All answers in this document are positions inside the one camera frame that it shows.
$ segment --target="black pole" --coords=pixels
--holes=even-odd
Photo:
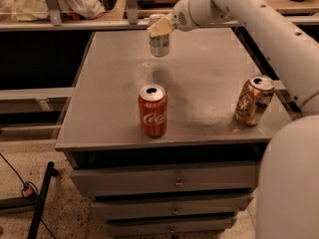
[[[37,201],[37,205],[35,207],[35,212],[33,214],[33,219],[32,219],[32,223],[30,226],[28,239],[35,239],[37,237],[38,228],[39,228],[39,224],[41,221],[41,216],[42,216],[42,212],[44,209],[44,204],[46,201],[51,176],[54,175],[54,173],[53,173],[54,168],[53,167],[54,167],[54,162],[49,162],[45,176],[43,178],[40,195],[39,195],[39,198]]]

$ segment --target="gray tabletop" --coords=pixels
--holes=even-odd
[[[163,58],[150,53],[147,31],[98,32],[58,135],[58,150],[100,150],[269,141],[291,118],[277,97],[257,126],[233,118],[245,81],[259,70],[230,29],[170,36]],[[167,131],[140,129],[138,96],[165,87]]]

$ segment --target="metal drawer cabinet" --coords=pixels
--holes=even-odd
[[[166,196],[146,199],[93,202],[93,212],[103,220],[148,217],[180,217],[195,214],[236,213],[244,210],[252,196],[247,193]]]
[[[74,170],[84,196],[255,188],[255,161],[148,165]]]
[[[233,215],[205,216],[184,219],[141,220],[133,222],[109,223],[111,236],[130,236],[141,234],[174,234],[179,232],[225,230],[231,228],[236,217]]]

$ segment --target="black cable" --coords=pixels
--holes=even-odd
[[[3,154],[0,152],[1,157],[3,158],[3,160],[5,160],[5,162],[11,167],[11,169],[17,174],[17,176],[19,177],[19,179],[22,182],[23,188],[21,190],[21,194],[22,197],[30,199],[31,203],[33,203],[33,208],[35,208],[36,203],[34,203],[32,201],[32,198],[29,198],[28,196],[24,195],[23,192],[27,189],[27,188],[31,188],[32,191],[34,192],[34,196],[38,195],[38,188],[36,187],[36,185],[31,182],[31,181],[23,181],[22,177],[20,176],[20,174],[16,171],[16,169],[10,164],[10,162],[3,156]],[[50,233],[50,235],[54,238],[57,239],[54,234],[52,233],[52,231],[49,229],[49,227],[46,225],[46,223],[44,223],[44,221],[42,219],[40,219],[40,221],[42,222],[42,224],[45,226],[45,228],[48,230],[48,232]]]

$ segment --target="brown soda can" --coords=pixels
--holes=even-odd
[[[162,86],[149,84],[140,90],[139,108],[142,132],[160,137],[166,132],[167,95]]]
[[[269,77],[252,76],[241,90],[235,118],[246,125],[258,124],[274,93],[274,83]]]

